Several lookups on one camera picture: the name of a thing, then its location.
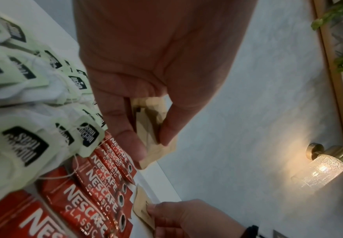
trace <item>wall sconce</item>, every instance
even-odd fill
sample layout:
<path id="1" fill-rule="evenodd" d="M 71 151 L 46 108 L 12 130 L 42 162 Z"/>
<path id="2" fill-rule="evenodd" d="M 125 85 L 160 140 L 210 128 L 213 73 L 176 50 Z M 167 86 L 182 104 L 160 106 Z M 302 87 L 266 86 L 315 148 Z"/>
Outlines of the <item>wall sconce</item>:
<path id="1" fill-rule="evenodd" d="M 324 150 L 321 144 L 312 143 L 306 157 L 312 162 L 296 173 L 292 181 L 308 193 L 314 193 L 343 172 L 343 146 Z"/>

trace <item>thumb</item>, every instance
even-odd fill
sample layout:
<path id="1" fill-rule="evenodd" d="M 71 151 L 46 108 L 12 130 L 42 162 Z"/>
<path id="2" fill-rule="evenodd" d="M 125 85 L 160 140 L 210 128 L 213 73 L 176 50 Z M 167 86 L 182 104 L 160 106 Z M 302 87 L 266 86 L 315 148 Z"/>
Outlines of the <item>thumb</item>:
<path id="1" fill-rule="evenodd" d="M 149 204 L 147 211 L 156 218 L 168 218 L 177 223 L 181 223 L 186 215 L 184 202 L 162 202 L 159 204 Z"/>
<path id="2" fill-rule="evenodd" d="M 201 110 L 182 108 L 172 104 L 160 128 L 160 142 L 167 146 L 184 126 Z"/>

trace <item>wooden trim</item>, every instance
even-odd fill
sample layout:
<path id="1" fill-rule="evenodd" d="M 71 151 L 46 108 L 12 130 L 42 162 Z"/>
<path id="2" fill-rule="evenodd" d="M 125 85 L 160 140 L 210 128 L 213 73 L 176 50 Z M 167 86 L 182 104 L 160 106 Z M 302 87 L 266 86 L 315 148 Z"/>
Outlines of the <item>wooden trim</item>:
<path id="1" fill-rule="evenodd" d="M 327 0 L 312 0 L 312 2 L 315 8 L 316 17 L 321 17 L 327 9 Z M 341 73 L 337 71 L 337 67 L 334 63 L 336 55 L 332 44 L 332 35 L 329 24 L 320 27 L 318 32 L 323 55 L 326 58 L 326 67 L 336 96 L 341 126 L 343 128 L 343 80 Z"/>

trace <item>brown paper packet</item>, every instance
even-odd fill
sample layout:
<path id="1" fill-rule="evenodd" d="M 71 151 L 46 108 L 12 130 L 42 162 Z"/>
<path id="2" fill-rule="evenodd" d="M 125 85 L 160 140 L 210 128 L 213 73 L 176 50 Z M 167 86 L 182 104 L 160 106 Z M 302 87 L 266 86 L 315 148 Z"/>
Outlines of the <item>brown paper packet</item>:
<path id="1" fill-rule="evenodd" d="M 131 100 L 131 105 L 136 119 L 137 135 L 148 152 L 147 157 L 139 163 L 140 168 L 145 169 L 152 162 L 175 151 L 177 138 L 166 147 L 159 143 L 159 129 L 167 114 L 162 98 L 135 98 Z"/>
<path id="2" fill-rule="evenodd" d="M 152 204 L 144 189 L 138 185 L 137 193 L 134 201 L 134 213 L 145 223 L 147 223 L 153 230 L 155 229 L 155 218 L 151 217 L 147 212 L 148 204 Z"/>

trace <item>hand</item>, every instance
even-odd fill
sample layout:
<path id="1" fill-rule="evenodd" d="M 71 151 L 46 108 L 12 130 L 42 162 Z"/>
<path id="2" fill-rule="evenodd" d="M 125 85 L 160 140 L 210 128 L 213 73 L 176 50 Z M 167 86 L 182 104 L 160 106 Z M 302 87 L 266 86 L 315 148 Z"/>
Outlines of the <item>hand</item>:
<path id="1" fill-rule="evenodd" d="M 168 145 L 225 81 L 256 0 L 76 0 L 80 57 L 109 132 L 140 161 L 129 98 L 169 94 Z"/>
<path id="2" fill-rule="evenodd" d="M 245 228 L 201 200 L 148 205 L 156 238 L 240 238 Z"/>

